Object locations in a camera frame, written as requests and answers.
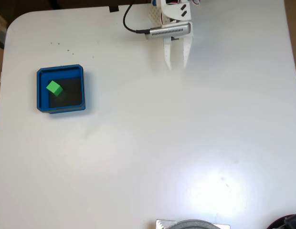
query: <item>brown floor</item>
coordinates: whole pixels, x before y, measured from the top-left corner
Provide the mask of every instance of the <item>brown floor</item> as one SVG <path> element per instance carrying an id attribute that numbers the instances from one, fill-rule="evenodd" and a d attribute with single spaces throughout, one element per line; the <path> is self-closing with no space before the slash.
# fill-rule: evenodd
<path id="1" fill-rule="evenodd" d="M 52 10 L 53 0 L 0 0 L 0 15 L 10 25 L 17 17 L 32 11 Z M 132 0 L 57 0 L 62 9 L 128 5 Z M 136 4 L 151 0 L 136 0 Z"/>

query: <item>black object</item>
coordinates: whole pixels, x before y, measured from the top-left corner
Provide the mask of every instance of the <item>black object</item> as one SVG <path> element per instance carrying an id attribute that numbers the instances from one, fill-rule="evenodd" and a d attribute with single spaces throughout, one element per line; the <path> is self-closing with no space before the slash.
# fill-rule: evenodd
<path id="1" fill-rule="evenodd" d="M 296 214 L 277 219 L 267 229 L 296 229 Z"/>
<path id="2" fill-rule="evenodd" d="M 187 13 L 187 11 L 184 11 L 184 12 L 181 14 L 181 16 L 184 17 L 186 13 Z"/>
<path id="3" fill-rule="evenodd" d="M 55 80 L 63 91 L 57 96 L 49 92 L 49 107 L 76 106 L 82 103 L 81 78 Z"/>
<path id="4" fill-rule="evenodd" d="M 144 33 L 144 34 L 150 34 L 150 29 L 147 29 L 147 30 L 133 30 L 133 29 L 130 29 L 129 27 L 127 27 L 127 25 L 126 25 L 126 16 L 127 16 L 127 13 L 129 12 L 131 6 L 132 6 L 134 3 L 135 3 L 135 0 L 132 1 L 132 3 L 130 4 L 130 6 L 128 7 L 128 9 L 127 9 L 126 12 L 125 12 L 125 15 L 124 15 L 124 17 L 123 17 L 123 24 L 124 24 L 124 27 L 125 27 L 127 30 L 131 31 L 131 32 L 141 33 L 141 34 L 143 34 L 143 33 Z"/>
<path id="5" fill-rule="evenodd" d="M 184 10 L 186 7 L 186 4 L 184 4 L 182 7 L 181 7 L 181 10 Z"/>
<path id="6" fill-rule="evenodd" d="M 293 216 L 293 215 L 288 215 L 288 216 L 284 216 L 284 217 L 277 219 L 267 229 L 280 228 L 281 226 L 283 226 L 285 224 L 285 219 L 288 217 L 291 217 L 291 216 Z"/>
<path id="7" fill-rule="evenodd" d="M 110 13 L 113 13 L 113 12 L 118 12 L 119 8 L 118 6 L 109 6 L 109 10 L 110 10 Z"/>
<path id="8" fill-rule="evenodd" d="M 58 4 L 57 0 L 48 0 L 53 10 L 61 10 L 62 7 Z"/>
<path id="9" fill-rule="evenodd" d="M 287 229 L 296 229 L 296 214 L 284 220 Z"/>

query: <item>blue tray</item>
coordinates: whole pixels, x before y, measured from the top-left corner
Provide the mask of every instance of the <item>blue tray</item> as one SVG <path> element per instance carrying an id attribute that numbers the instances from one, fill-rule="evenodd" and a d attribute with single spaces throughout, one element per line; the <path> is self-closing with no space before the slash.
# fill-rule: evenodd
<path id="1" fill-rule="evenodd" d="M 46 89 L 51 81 L 63 88 L 58 97 Z M 78 64 L 41 68 L 37 72 L 37 108 L 50 114 L 84 110 L 83 68 Z"/>

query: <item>white robot part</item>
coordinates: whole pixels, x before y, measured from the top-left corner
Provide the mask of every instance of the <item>white robot part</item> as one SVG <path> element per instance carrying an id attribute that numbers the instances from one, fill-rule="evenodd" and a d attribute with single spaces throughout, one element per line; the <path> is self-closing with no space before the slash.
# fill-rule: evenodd
<path id="1" fill-rule="evenodd" d="M 160 8 L 160 22 L 161 26 L 156 29 L 159 31 L 158 35 L 153 37 L 155 33 L 153 33 L 153 29 L 150 30 L 149 35 L 146 35 L 147 39 L 153 38 L 163 38 L 164 42 L 164 58 L 165 63 L 168 68 L 171 70 L 171 63 L 170 63 L 170 48 L 171 48 L 171 41 L 176 39 L 183 39 L 183 66 L 186 67 L 188 57 L 190 55 L 192 40 L 193 40 L 193 26 L 191 23 L 191 14 L 190 14 L 190 2 L 188 0 L 177 0 L 177 2 L 166 3 L 166 0 L 157 0 L 157 7 Z M 172 29 L 175 26 L 185 26 L 189 25 L 190 29 L 175 30 Z"/>

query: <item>white tabletop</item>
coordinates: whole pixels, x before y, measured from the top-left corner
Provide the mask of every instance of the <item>white tabletop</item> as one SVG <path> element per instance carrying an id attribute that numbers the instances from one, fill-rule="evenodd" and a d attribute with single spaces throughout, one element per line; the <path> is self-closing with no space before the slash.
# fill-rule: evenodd
<path id="1" fill-rule="evenodd" d="M 131 28 L 150 28 L 150 5 Z M 0 88 L 0 229 L 265 229 L 296 213 L 296 71 L 282 0 L 192 9 L 187 69 L 122 25 L 127 6 L 32 12 L 9 27 Z M 40 68 L 80 64 L 86 110 L 36 108 Z"/>

